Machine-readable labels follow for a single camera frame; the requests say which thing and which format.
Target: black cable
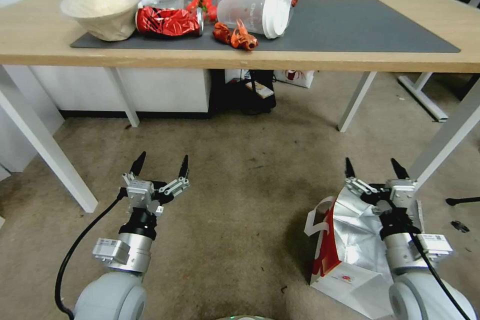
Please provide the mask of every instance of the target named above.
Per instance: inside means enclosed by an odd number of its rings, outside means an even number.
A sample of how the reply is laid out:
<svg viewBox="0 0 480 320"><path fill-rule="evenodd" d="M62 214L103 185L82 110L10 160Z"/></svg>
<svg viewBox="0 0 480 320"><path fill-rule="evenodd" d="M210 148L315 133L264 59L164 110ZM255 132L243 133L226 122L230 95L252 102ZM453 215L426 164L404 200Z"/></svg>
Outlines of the black cable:
<svg viewBox="0 0 480 320"><path fill-rule="evenodd" d="M93 220L86 228L81 232L81 234L76 238L75 242L71 246L70 250L65 255L65 258L63 259L60 268L58 269L58 275L56 276L56 282L55 282L55 304L58 307L58 309L62 312L68 315L68 318L70 320L74 320L75 316L72 310L70 310L68 307L66 307L62 303L62 297L60 296L60 290L62 288L62 279L64 277L64 272L65 268L67 267L67 264L69 263L70 258L72 257L72 254L74 253L75 249L77 248L78 244L84 236L95 226L96 223L99 222L101 218L103 218L112 208L117 205L117 203L122 200L124 197L127 196L127 189L124 187L120 188L120 191L118 192L118 195L115 199L114 202L111 203L109 207L107 207L100 215L98 215L95 220Z"/></svg>
<svg viewBox="0 0 480 320"><path fill-rule="evenodd" d="M443 290L443 292L445 293L445 295L450 299L451 303L456 307L456 309L463 316L463 318L465 320L470 320L470 318L467 316L465 311L460 307L459 303L455 300L455 298L452 296L450 291L445 286L445 284L442 281L442 279L440 278L439 274L437 273L437 271L432 266L432 263L430 262L427 255L425 255L424 249L422 247L422 244L420 243L420 240L416 236L414 236L411 232L409 232L409 234L410 234L411 240L413 241L413 244L415 245L416 249L420 253L421 258L423 259L423 261L425 261L426 266L428 267L428 270L430 270L431 274L435 278L438 285L440 285L440 287Z"/></svg>

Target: white bag handle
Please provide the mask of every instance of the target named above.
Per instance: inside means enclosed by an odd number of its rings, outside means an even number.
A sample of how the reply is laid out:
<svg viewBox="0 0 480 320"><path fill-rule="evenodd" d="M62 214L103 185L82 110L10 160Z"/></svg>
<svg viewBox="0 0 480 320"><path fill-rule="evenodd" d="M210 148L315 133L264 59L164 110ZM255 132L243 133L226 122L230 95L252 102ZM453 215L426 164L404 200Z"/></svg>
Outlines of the white bag handle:
<svg viewBox="0 0 480 320"><path fill-rule="evenodd" d="M312 211L308 213L306 216L306 222L305 222L305 229L303 232L307 236L312 236L315 233L318 233L319 231L326 231L326 233L329 233L329 225L326 222L319 222L318 224L314 225L315 221L315 213L317 212L317 208L324 203L332 203L335 200L334 196L329 196L324 198L322 201L318 203L317 206L313 208Z"/></svg>

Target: crushed red can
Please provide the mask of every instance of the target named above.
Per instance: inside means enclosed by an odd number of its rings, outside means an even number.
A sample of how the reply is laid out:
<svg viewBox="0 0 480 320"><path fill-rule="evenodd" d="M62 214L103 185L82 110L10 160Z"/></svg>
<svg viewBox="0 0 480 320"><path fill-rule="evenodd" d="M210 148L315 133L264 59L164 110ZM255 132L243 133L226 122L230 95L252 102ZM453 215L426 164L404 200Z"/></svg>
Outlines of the crushed red can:
<svg viewBox="0 0 480 320"><path fill-rule="evenodd" d="M144 6L135 14L135 25L141 34L157 34L167 37L187 34L201 36L204 32L204 18L200 8L192 13L185 9Z"/></svg>

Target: black tripod leg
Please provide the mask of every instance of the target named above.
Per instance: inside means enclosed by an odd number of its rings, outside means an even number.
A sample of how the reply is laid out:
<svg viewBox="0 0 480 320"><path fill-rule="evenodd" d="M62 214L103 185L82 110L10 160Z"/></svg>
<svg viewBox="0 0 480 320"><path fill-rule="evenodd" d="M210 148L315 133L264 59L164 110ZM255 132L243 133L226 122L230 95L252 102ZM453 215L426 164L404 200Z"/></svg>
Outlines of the black tripod leg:
<svg viewBox="0 0 480 320"><path fill-rule="evenodd" d="M449 197L448 199L445 199L445 202L450 206L455 206L457 204L463 204L463 203L478 203L478 202L480 202L480 196L465 197L465 198L460 198L460 199L454 199L454 198Z"/></svg>

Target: white cup lid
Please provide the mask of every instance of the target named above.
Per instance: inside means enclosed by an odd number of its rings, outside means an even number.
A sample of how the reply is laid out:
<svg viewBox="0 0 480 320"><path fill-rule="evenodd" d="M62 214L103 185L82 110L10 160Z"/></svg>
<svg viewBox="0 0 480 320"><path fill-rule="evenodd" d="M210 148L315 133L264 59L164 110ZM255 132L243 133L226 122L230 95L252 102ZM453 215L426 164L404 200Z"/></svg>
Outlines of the white cup lid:
<svg viewBox="0 0 480 320"><path fill-rule="evenodd" d="M282 35L289 22L292 0L265 0L261 22L263 32L268 39Z"/></svg>

